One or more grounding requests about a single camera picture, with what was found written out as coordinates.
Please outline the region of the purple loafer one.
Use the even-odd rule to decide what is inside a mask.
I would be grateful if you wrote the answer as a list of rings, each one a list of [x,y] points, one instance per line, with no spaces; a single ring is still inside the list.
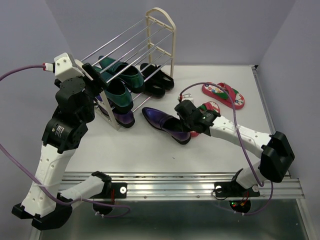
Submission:
[[[191,134],[183,130],[181,121],[173,115],[152,107],[143,107],[141,112],[153,128],[166,132],[179,144],[186,145],[191,140]]]
[[[104,116],[109,117],[108,112],[102,107],[100,106],[100,104],[102,104],[102,98],[98,95],[96,97],[99,105],[98,108],[100,109],[100,111],[103,113]],[[130,110],[126,113],[120,112],[119,110],[117,110],[115,107],[112,109],[113,115],[115,117],[115,120],[117,121],[118,124],[120,124],[122,127],[124,128],[131,128],[134,124],[135,124],[135,118],[134,118],[134,114],[133,112]]]

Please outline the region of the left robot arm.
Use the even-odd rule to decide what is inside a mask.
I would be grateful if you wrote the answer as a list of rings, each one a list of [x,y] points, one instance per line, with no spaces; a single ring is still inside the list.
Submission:
[[[87,124],[95,118],[94,99],[107,87],[89,63],[82,69],[83,76],[72,74],[60,82],[55,95],[58,106],[42,136],[35,179],[25,199],[12,208],[15,216],[31,219],[31,225],[40,231],[62,227],[81,201],[111,193],[111,177],[100,171],[59,191],[66,167],[88,131]]]

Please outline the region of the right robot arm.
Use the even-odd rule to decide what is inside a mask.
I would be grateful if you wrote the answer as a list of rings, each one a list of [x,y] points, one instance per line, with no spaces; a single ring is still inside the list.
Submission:
[[[269,134],[235,125],[214,110],[197,108],[190,100],[181,101],[174,109],[185,130],[225,140],[259,158],[259,162],[238,170],[231,181],[215,182],[214,192],[218,198],[242,197],[246,192],[258,197],[258,185],[265,181],[281,183],[295,159],[282,132]]]

